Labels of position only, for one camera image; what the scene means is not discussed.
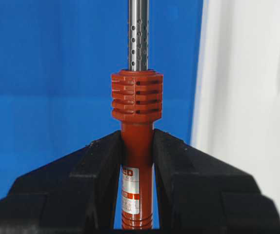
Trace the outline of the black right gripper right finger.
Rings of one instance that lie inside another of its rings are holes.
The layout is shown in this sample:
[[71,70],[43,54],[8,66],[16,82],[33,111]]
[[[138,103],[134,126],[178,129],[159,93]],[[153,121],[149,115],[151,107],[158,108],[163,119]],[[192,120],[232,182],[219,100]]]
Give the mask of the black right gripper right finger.
[[166,132],[153,140],[160,228],[174,234],[280,234],[254,178]]

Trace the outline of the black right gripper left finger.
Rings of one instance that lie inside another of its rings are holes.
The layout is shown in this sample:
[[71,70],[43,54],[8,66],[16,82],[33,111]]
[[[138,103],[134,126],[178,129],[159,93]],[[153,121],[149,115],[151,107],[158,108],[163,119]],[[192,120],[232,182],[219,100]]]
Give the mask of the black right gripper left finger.
[[114,226],[120,131],[18,177],[0,200],[0,234],[92,234]]

